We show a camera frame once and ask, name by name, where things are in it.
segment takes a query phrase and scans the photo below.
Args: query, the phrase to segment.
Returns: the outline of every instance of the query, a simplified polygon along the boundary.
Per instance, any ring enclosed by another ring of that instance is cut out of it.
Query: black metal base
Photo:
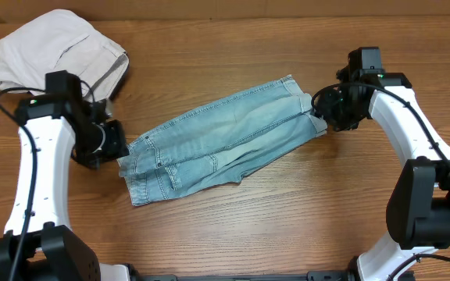
[[[313,271],[308,274],[280,274],[261,276],[196,276],[176,277],[175,275],[164,276],[141,276],[131,281],[359,281],[351,270],[341,271]],[[398,281],[416,281],[414,272],[405,272]]]
[[[8,232],[0,238],[0,281],[7,281],[13,261],[21,260],[15,281],[100,281],[97,256],[65,226],[47,226],[24,237],[23,256],[15,257],[20,236]],[[46,259],[30,262],[40,247]]]

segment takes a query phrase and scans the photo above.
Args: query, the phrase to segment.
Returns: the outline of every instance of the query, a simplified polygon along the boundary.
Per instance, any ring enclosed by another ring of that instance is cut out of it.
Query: jeans pocket
[[[199,183],[204,177],[216,171],[218,163],[214,155],[178,162],[168,165],[166,171],[170,176],[172,189],[190,188]]]

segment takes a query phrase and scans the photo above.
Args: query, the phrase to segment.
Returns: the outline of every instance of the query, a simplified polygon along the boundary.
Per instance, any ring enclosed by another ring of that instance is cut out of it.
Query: wooden table
[[[379,46],[450,144],[450,16],[93,23],[130,56],[116,117],[132,141],[187,110],[293,74],[314,93],[335,82],[347,54]],[[18,25],[0,25],[0,38]],[[6,98],[6,105],[18,101]],[[0,113],[0,236],[16,190],[20,144]],[[179,276],[344,269],[386,231],[385,208],[401,172],[379,126],[311,140],[243,180],[135,208],[115,162],[71,163],[70,220],[104,263]],[[440,251],[450,256],[450,249]],[[425,261],[420,280],[450,279]]]

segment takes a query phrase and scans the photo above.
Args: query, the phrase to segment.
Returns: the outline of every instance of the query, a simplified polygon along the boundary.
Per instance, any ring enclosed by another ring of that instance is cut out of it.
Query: seam
[[[316,137],[320,137],[327,132],[327,127],[326,129],[320,130],[320,128],[316,126],[316,124],[312,120],[312,117],[316,118],[315,116],[312,116],[309,112],[304,112],[303,115],[309,117],[310,123],[312,124],[313,128],[316,131]]]
[[[157,165],[157,163],[161,162],[161,151],[154,145],[154,142],[150,137],[144,139],[147,140],[148,146],[155,150],[155,165]]]
[[[102,47],[113,54],[116,58],[119,58],[124,52],[118,52],[110,42],[105,42],[102,44]]]
[[[283,86],[284,86],[284,89],[286,89],[286,91],[287,91],[292,97],[298,97],[298,101],[299,101],[299,103],[300,103],[300,112],[304,112],[305,110],[304,110],[304,108],[303,108],[302,97],[301,97],[299,94],[293,93],[293,91],[292,91],[291,88],[289,87],[290,85],[288,85],[288,83],[286,83],[286,82],[288,82],[288,81],[289,81],[289,80],[284,80],[284,81],[282,81],[282,84],[283,84]]]
[[[137,157],[134,158],[134,168],[133,168],[133,170],[134,170],[135,174],[138,174],[138,166],[137,166],[138,157],[140,157],[140,154],[137,154]]]
[[[164,200],[168,199],[168,194],[164,191],[163,188],[163,180],[161,179],[161,175],[159,174],[159,169],[154,170],[155,176],[157,177],[157,183],[159,184],[159,189],[161,190],[162,196],[164,197]]]
[[[271,87],[275,87],[275,86],[277,86],[278,84],[283,83],[283,82],[286,81],[286,80],[292,80],[292,78],[291,78],[290,76],[286,76],[286,77],[284,77],[284,78],[282,78],[282,79],[280,79],[280,80],[277,80],[277,81],[272,82],[271,84],[268,84],[268,85],[266,85],[266,86],[263,86],[263,87],[260,87],[260,88],[258,88],[258,89],[255,89],[255,90],[253,90],[253,91],[249,91],[249,92],[246,92],[246,93],[244,93],[244,94],[238,95],[237,97],[233,97],[233,98],[227,99],[227,100],[225,100],[225,101],[222,101],[222,102],[220,102],[220,103],[218,103],[218,104],[211,105],[211,106],[209,106],[209,107],[201,108],[201,109],[199,109],[199,110],[197,110],[197,111],[193,111],[193,112],[189,112],[189,113],[187,113],[187,114],[184,114],[184,115],[181,116],[179,119],[176,119],[176,120],[175,120],[175,119],[174,119],[174,120],[170,120],[170,121],[168,121],[166,124],[161,125],[161,127],[159,127],[159,128],[156,127],[155,129],[153,129],[153,130],[151,130],[151,131],[148,131],[147,133],[144,133],[143,135],[141,135],[137,140],[135,140],[135,141],[134,141],[133,143],[131,143],[131,144],[132,144],[132,145],[135,145],[135,144],[137,144],[138,142],[142,141],[144,135],[147,135],[147,134],[154,134],[154,133],[161,132],[161,131],[163,131],[163,130],[166,130],[166,129],[168,129],[168,128],[170,128],[170,127],[172,127],[172,126],[174,126],[174,125],[180,123],[181,121],[184,121],[184,120],[189,119],[189,118],[191,118],[191,117],[197,116],[197,115],[199,115],[199,114],[201,114],[201,113],[203,113],[203,112],[208,112],[209,110],[212,110],[212,109],[215,109],[215,108],[219,108],[220,106],[227,105],[227,104],[229,104],[229,103],[231,103],[231,102],[233,102],[233,101],[236,101],[236,100],[238,100],[238,99],[242,99],[242,98],[244,98],[244,97],[246,97],[246,96],[249,96],[249,95],[251,95],[251,94],[256,94],[256,93],[258,93],[258,92],[260,92],[260,91],[263,91],[263,90],[265,90],[265,89],[269,89],[269,88],[271,88]]]
[[[117,86],[117,83],[112,83],[112,86],[109,88],[109,91],[107,92],[107,98],[109,98],[110,93],[113,92],[113,88],[114,88],[115,86]]]
[[[212,172],[214,173],[218,169],[218,159],[213,154],[209,155],[209,157],[212,159]]]
[[[83,69],[83,71],[81,71],[79,74],[77,74],[77,76],[78,76],[78,77],[81,77],[81,76],[83,75],[83,73],[84,73],[86,70],[88,70],[92,64],[93,64],[93,62],[88,63],[88,65]]]
[[[77,44],[81,43],[82,41],[86,40],[86,38],[90,37],[90,34],[85,32],[81,35],[75,37],[74,39],[68,41],[64,48],[60,48],[58,51],[58,54],[55,55],[53,58],[53,66],[51,66],[52,69],[56,67],[56,65],[59,64],[60,59],[63,57],[65,53],[67,53],[72,47],[76,46]]]
[[[164,169],[168,173],[168,176],[170,176],[171,183],[173,184],[173,188],[171,188],[171,189],[178,190],[179,188],[177,187],[177,181],[175,179],[175,172],[173,171],[174,169],[177,169],[177,167],[175,167],[175,165],[170,165],[168,167],[164,167]]]
[[[148,198],[148,183],[147,183],[147,173],[144,173],[144,178],[145,178],[145,200],[147,201],[147,203],[150,203],[150,199]]]
[[[128,187],[128,191],[130,191],[130,192],[128,192],[128,193],[130,194],[131,203],[133,204],[134,200],[133,200],[133,196],[131,195],[131,192],[132,192],[131,188],[132,188],[132,186],[133,186],[133,177],[130,177],[130,186]]]

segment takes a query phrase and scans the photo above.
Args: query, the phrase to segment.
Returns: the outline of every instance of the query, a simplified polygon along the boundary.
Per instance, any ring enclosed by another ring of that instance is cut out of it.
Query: jeans
[[[327,124],[291,76],[198,107],[142,134],[119,160],[133,205],[239,183]]]

